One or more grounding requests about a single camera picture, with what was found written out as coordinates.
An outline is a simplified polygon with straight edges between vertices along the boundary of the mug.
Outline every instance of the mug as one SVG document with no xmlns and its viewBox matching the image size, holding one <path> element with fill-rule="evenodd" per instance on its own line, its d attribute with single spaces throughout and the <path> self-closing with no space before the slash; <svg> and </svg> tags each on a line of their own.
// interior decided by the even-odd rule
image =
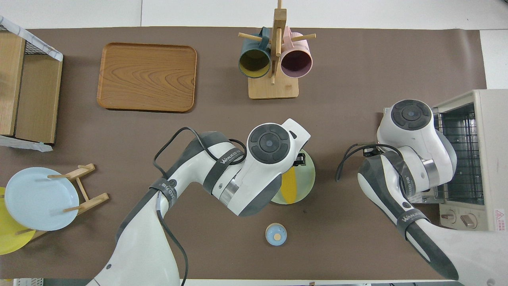
<svg viewBox="0 0 508 286">
<path fill-rule="evenodd" d="M 302 77 L 312 69 L 312 56 L 307 40 L 291 41 L 291 38 L 298 36 L 302 36 L 302 34 L 291 33 L 291 29 L 286 26 L 284 29 L 284 43 L 280 49 L 280 69 L 283 74 L 293 78 Z"/>
<path fill-rule="evenodd" d="M 263 27 L 258 35 L 261 42 L 244 39 L 238 68 L 247 77 L 259 78 L 270 70 L 270 29 Z"/>
</svg>

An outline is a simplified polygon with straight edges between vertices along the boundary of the wooden shelf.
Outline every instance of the wooden shelf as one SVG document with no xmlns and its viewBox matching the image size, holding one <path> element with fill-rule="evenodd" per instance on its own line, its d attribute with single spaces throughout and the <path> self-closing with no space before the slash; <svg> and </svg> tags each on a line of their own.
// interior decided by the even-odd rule
<svg viewBox="0 0 508 286">
<path fill-rule="evenodd" d="M 0 31 L 0 134 L 14 135 L 25 40 Z"/>
<path fill-rule="evenodd" d="M 62 62 L 45 54 L 25 55 L 15 137 L 54 143 Z"/>
</svg>

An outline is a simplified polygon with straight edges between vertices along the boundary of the toaster oven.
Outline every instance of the toaster oven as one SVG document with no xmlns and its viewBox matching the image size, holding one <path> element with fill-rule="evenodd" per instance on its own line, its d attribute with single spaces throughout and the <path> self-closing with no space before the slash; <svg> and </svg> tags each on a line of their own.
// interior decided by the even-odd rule
<svg viewBox="0 0 508 286">
<path fill-rule="evenodd" d="M 452 180 L 423 202 L 440 203 L 440 223 L 456 230 L 506 231 L 508 90 L 473 90 L 434 107 L 434 124 L 457 154 Z"/>
</svg>

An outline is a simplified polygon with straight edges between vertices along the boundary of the black cable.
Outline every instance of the black cable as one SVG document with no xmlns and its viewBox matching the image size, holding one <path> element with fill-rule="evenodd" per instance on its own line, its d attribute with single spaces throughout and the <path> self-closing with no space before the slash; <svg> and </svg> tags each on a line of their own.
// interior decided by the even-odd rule
<svg viewBox="0 0 508 286">
<path fill-rule="evenodd" d="M 169 146 L 169 144 L 171 144 L 171 142 L 173 142 L 173 140 L 176 138 L 176 136 L 178 136 L 183 130 L 189 130 L 190 132 L 192 132 L 194 134 L 194 136 L 196 137 L 196 139 L 199 141 L 199 144 L 201 145 L 201 147 L 205 150 L 205 152 L 208 154 L 208 156 L 210 156 L 213 160 L 217 161 L 218 158 L 215 157 L 211 152 L 210 150 L 208 150 L 208 147 L 206 147 L 204 144 L 203 144 L 203 141 L 201 140 L 201 137 L 199 137 L 199 134 L 191 127 L 182 127 L 180 129 L 178 129 L 178 131 L 175 132 L 175 134 L 173 134 L 173 136 L 171 137 L 171 139 L 169 139 L 169 141 L 164 144 L 164 146 L 162 146 L 162 148 L 157 152 L 157 154 L 155 155 L 155 157 L 153 158 L 153 165 L 161 172 L 162 174 L 162 177 L 166 180 L 168 180 L 168 175 L 166 174 L 166 172 L 164 171 L 164 169 L 162 169 L 161 166 L 159 166 L 156 162 L 157 158 L 159 157 L 159 155 Z M 229 141 L 231 142 L 236 142 L 238 144 L 240 144 L 242 147 L 243 147 L 243 156 L 240 160 L 236 160 L 234 162 L 232 162 L 230 165 L 236 165 L 236 164 L 239 164 L 241 162 L 243 162 L 243 160 L 245 160 L 245 153 L 246 153 L 246 147 L 245 145 L 239 141 L 239 140 L 236 140 L 236 139 L 229 139 Z"/>
<path fill-rule="evenodd" d="M 185 260 L 185 274 L 183 276 L 183 280 L 182 280 L 182 285 L 183 286 L 185 284 L 185 281 L 187 280 L 187 273 L 189 271 L 189 261 L 187 259 L 187 253 L 185 253 L 185 250 L 183 249 L 182 245 L 178 242 L 178 240 L 176 239 L 176 237 L 173 235 L 173 233 L 171 232 L 171 230 L 169 230 L 169 227 L 166 225 L 166 223 L 164 222 L 164 219 L 162 218 L 162 213 L 160 210 L 157 210 L 157 218 L 159 218 L 159 223 L 162 225 L 162 227 L 164 228 L 164 230 L 166 231 L 166 233 L 169 235 L 169 237 L 171 238 L 171 240 L 173 240 L 173 242 L 176 244 L 176 246 L 180 249 L 180 251 L 182 252 L 182 255 L 183 255 L 183 259 Z"/>
<path fill-rule="evenodd" d="M 342 161 L 339 163 L 339 166 L 337 167 L 337 171 L 335 172 L 335 181 L 338 182 L 340 180 L 340 174 L 342 173 L 342 168 L 344 167 L 344 163 L 346 162 L 346 160 L 349 159 L 349 157 L 351 157 L 351 155 L 353 155 L 354 153 L 360 151 L 360 150 L 364 150 L 364 149 L 371 149 L 371 148 L 376 148 L 376 147 L 385 147 L 385 148 L 390 148 L 392 149 L 393 151 L 397 152 L 397 154 L 402 158 L 402 153 L 400 153 L 400 151 L 391 146 L 391 145 L 387 145 L 387 144 L 368 144 L 368 145 L 364 145 L 364 146 L 361 146 L 361 147 L 358 147 L 356 149 L 354 149 L 353 151 L 351 151 L 349 154 L 348 152 L 355 146 L 358 146 L 358 144 L 353 144 L 351 145 L 346 153 L 344 154 L 344 157 L 342 159 Z"/>
</svg>

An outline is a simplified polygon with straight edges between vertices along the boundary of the dark green mug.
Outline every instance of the dark green mug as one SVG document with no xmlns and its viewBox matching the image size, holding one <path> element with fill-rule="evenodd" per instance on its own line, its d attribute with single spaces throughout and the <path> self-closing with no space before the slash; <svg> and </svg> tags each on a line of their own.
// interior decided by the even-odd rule
<svg viewBox="0 0 508 286">
<path fill-rule="evenodd" d="M 270 70 L 270 29 L 263 27 L 258 35 L 261 42 L 244 39 L 238 68 L 247 77 L 259 78 Z"/>
</svg>

